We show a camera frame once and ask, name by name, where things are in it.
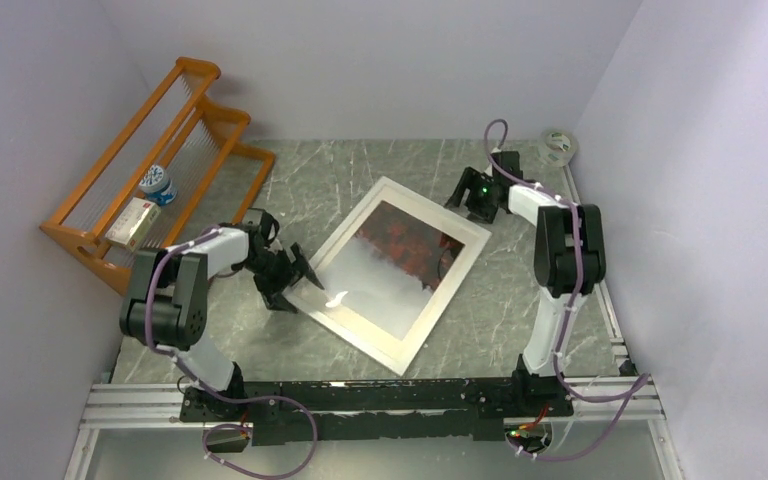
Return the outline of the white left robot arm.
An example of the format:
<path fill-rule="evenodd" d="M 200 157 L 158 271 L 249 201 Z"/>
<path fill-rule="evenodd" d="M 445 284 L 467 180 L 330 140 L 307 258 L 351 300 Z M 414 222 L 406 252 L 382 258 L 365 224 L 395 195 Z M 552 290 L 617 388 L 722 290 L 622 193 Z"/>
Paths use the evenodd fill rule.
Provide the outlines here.
<path fill-rule="evenodd" d="M 306 279 L 322 285 L 302 247 L 283 247 L 279 221 L 260 208 L 238 223 L 206 228 L 193 240 L 137 252 L 120 309 L 123 335 L 169 358 L 222 420 L 237 418 L 246 406 L 241 368 L 206 332 L 208 293 L 222 273 L 247 270 L 265 307 L 294 313 L 285 291 Z"/>

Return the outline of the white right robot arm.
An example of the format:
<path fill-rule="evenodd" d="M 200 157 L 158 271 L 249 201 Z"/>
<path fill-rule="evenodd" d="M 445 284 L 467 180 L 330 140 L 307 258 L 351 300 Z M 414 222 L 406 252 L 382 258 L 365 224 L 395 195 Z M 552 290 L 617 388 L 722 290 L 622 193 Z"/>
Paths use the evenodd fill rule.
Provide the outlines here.
<path fill-rule="evenodd" d="M 532 415 L 549 398 L 546 385 L 536 377 L 553 378 L 569 387 L 563 374 L 568 334 L 607 271 L 602 212 L 595 204 L 573 202 L 524 178 L 515 151 L 492 149 L 489 165 L 489 173 L 464 168 L 444 206 L 464 206 L 470 220 L 485 224 L 493 223 L 503 210 L 535 227 L 533 273 L 540 287 L 539 306 L 522 353 L 532 377 L 515 382 L 509 390 L 513 408 Z"/>

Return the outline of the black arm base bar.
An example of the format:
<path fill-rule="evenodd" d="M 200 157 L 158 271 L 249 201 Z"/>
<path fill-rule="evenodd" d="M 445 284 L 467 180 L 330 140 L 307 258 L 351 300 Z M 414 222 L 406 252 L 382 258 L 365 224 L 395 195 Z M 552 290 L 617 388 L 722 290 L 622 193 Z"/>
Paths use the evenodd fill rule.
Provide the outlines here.
<path fill-rule="evenodd" d="M 248 382 L 246 403 L 184 392 L 183 423 L 245 422 L 256 446 L 321 441 L 469 437 L 500 441 L 537 417 L 574 409 L 554 379 L 509 377 Z"/>

